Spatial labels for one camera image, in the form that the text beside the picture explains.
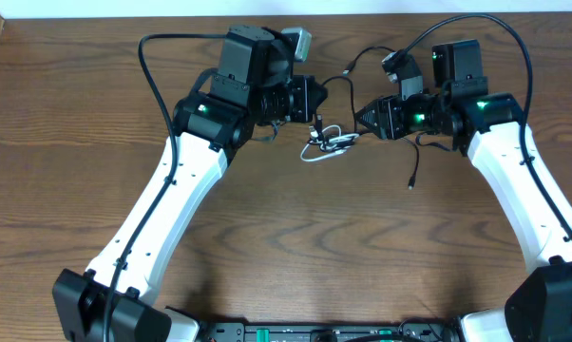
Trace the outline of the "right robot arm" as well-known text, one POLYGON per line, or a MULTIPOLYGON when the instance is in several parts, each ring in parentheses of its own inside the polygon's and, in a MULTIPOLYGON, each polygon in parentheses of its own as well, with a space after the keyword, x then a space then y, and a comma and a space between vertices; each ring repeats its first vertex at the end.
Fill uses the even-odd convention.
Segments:
POLYGON ((355 119, 383 140, 412 133, 452 138, 496 195, 515 232, 527 279, 498 309, 457 320, 447 341, 572 341, 572 206, 548 171, 509 93, 489 93, 475 40, 432 48, 438 93, 423 86, 414 58, 382 62, 399 92, 380 97, 355 119))

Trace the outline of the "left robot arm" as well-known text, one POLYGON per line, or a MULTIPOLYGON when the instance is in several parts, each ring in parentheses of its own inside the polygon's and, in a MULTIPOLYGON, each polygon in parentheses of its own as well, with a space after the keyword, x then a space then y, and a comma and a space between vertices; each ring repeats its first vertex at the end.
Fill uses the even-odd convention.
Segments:
POLYGON ((327 97, 297 75, 312 42, 304 28, 233 25, 219 63, 162 115, 160 162, 115 236, 83 273, 64 270, 52 296, 69 341, 194 341, 200 322, 155 302, 192 217, 256 126, 308 123, 327 97))

